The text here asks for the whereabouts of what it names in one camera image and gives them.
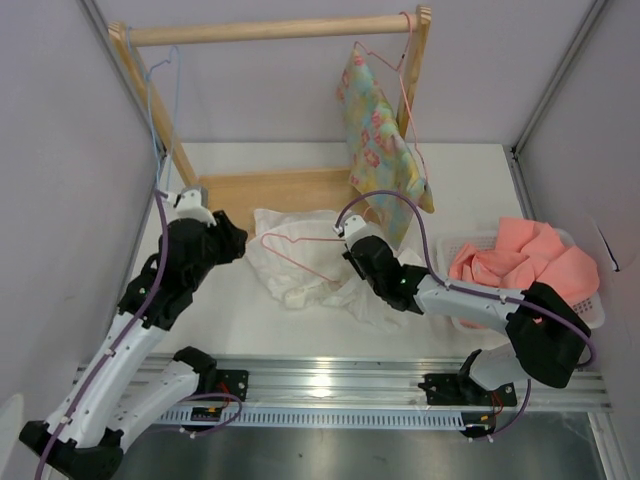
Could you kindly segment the white pleated skirt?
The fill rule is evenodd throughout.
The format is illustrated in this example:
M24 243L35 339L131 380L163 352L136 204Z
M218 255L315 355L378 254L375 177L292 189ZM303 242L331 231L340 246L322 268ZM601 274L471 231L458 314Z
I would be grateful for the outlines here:
M362 324L385 333L408 324L343 258L342 240L333 231L332 210L278 212L256 209L255 237L245 258L260 282L284 308L312 306L342 309Z

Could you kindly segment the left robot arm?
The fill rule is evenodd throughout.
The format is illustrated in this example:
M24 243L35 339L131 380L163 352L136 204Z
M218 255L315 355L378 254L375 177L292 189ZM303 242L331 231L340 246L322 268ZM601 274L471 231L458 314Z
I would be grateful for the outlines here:
M217 362L195 347L174 354L159 378L130 398L134 374L191 305L208 273L241 258L248 234L225 212L162 224L159 250L127 286L99 351L61 405L27 422L20 442L69 479L110 479L126 451L162 414L185 399L240 404L220 386Z

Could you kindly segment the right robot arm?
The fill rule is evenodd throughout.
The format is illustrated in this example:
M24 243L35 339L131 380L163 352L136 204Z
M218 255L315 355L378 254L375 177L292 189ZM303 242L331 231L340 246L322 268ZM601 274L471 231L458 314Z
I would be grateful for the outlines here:
M477 405L520 380L565 388L591 336L586 323L543 283L500 292L439 280L427 267L400 263L374 234L347 241L344 256L393 309L467 319L507 338L500 347L473 351L454 374L459 404Z

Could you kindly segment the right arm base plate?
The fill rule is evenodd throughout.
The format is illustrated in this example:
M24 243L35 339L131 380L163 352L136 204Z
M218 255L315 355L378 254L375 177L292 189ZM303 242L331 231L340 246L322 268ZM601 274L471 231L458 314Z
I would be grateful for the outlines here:
M517 396L512 383L486 390L458 373L429 373L418 387L431 406L506 406L515 407Z

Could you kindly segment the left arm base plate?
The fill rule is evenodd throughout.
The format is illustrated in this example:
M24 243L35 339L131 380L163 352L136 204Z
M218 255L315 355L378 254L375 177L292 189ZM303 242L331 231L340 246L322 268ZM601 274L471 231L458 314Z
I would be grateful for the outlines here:
M200 376L193 395L211 393L229 393L245 401L250 374L247 370L217 369Z

